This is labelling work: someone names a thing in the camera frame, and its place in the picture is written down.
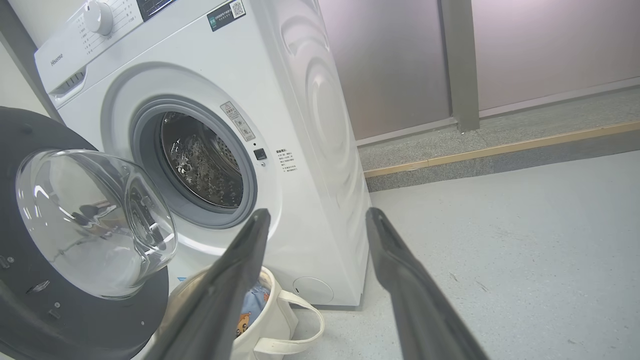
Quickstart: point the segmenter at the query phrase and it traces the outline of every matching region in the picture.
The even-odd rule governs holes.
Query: washing machine
[[[88,1],[35,59],[65,124],[160,189],[170,289],[266,208],[282,287],[360,303],[371,201],[317,0]]]

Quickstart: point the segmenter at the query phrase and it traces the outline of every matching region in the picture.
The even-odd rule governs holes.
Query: wall
[[[472,0],[480,110],[640,76],[639,0]]]
[[[437,0],[319,0],[356,139],[449,117]]]
[[[8,0],[37,47],[80,9],[83,0]]]
[[[0,81],[0,106],[27,109],[48,116],[47,111],[2,44],[0,44],[0,79],[2,79]]]

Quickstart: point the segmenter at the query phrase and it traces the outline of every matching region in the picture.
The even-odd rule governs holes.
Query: canvas laundry basket
[[[169,326],[177,310],[207,270],[208,268],[186,279],[171,293],[157,334],[162,333]],[[301,297],[283,290],[267,268],[262,268],[258,281],[260,285],[270,290],[269,300],[260,316],[234,340],[231,360],[281,360],[284,355],[296,354],[308,349],[324,332],[322,314]],[[306,340],[291,339],[298,325],[298,318],[291,310],[291,304],[305,307],[317,315],[320,322],[320,330],[317,334]]]

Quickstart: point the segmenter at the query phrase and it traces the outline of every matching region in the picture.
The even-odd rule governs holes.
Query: gray floor
[[[364,170],[372,170],[638,120],[640,88],[636,87],[484,119],[479,130],[464,134],[451,126],[364,145],[358,151]]]
[[[639,186],[636,151],[371,197],[491,359],[638,359]],[[361,311],[323,314],[324,338],[286,359],[402,358],[371,269]]]

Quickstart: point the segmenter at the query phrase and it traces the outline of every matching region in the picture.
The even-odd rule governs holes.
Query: brand logo
[[[62,59],[62,54],[58,55],[57,58],[51,60],[51,66],[55,65],[58,61],[60,61],[60,59]]]

